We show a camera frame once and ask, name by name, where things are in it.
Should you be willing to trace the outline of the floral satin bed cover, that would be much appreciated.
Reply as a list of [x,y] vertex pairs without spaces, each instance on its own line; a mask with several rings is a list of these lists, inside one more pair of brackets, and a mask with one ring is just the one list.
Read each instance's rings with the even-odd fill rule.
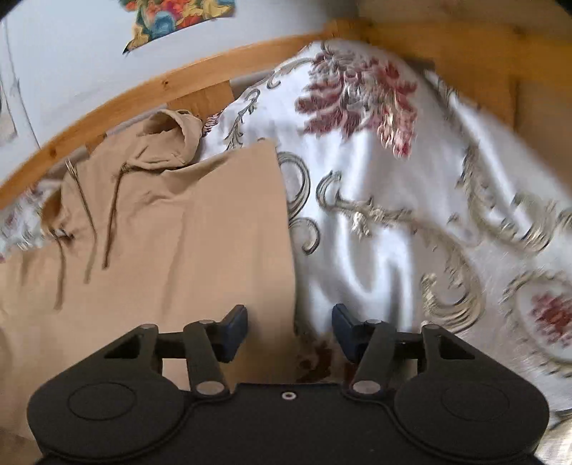
[[[159,111],[193,115],[160,108],[106,138]],[[435,73],[342,40],[195,117],[201,157],[275,145],[294,380],[229,383],[235,357],[230,395],[196,398],[183,329],[141,324],[33,392],[31,464],[570,462],[571,192],[512,131]],[[3,217],[2,264],[48,242],[44,206],[94,150]],[[340,303],[396,330],[381,397],[349,391]]]

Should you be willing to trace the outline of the tan hooded zip jacket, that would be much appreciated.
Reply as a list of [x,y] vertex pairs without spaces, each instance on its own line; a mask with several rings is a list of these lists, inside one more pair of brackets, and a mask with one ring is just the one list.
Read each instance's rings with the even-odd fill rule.
[[272,141],[199,152],[202,123],[159,111],[106,138],[46,202],[41,248],[1,266],[1,460],[40,453],[26,420],[47,380],[141,324],[180,331],[248,311],[229,383],[290,383],[295,273]]

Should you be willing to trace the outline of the white wall pipe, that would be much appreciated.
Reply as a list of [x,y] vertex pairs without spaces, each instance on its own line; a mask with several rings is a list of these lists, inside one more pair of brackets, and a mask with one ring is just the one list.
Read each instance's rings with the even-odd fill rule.
[[15,49],[9,32],[8,18],[1,21],[1,82],[15,126],[10,145],[20,145],[28,152],[40,147],[21,91],[21,79],[15,66]]

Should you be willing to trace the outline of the colourful landscape poster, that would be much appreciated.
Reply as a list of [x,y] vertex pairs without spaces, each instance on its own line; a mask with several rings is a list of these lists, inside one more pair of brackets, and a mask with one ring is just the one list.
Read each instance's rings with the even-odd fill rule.
[[136,14],[124,54],[187,27],[234,15],[236,10],[235,1],[216,0],[136,0],[119,1],[119,5]]

